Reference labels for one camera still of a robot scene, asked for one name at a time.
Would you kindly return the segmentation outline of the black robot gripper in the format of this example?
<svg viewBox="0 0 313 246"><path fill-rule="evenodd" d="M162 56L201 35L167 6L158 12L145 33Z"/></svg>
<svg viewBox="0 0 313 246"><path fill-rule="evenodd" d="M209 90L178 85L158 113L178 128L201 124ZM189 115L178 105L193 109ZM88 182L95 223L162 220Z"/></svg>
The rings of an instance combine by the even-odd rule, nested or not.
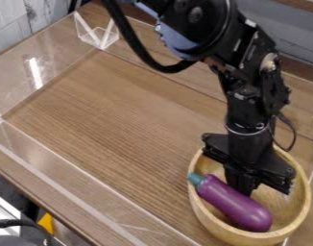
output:
<svg viewBox="0 0 313 246"><path fill-rule="evenodd" d="M246 196L260 185L290 193L297 171L273 147L269 127L254 133L227 128L226 135L205 133L202 141L203 155L223 165L231 188L242 190Z"/></svg>

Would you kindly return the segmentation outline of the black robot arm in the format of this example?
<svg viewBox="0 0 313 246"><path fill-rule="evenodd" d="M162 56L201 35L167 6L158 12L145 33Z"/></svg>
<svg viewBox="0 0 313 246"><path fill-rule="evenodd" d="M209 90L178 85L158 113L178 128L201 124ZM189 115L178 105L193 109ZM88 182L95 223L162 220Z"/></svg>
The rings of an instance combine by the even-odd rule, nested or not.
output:
<svg viewBox="0 0 313 246"><path fill-rule="evenodd" d="M128 3L155 19L165 45L181 57L173 65L154 60L119 4ZM290 192L297 171L280 157L276 122L290 103L276 42L242 14L235 0L102 0L141 60L163 73L197 62L217 74L227 99L226 130L202 135L203 154L221 162L227 184L249 195L260 185Z"/></svg>

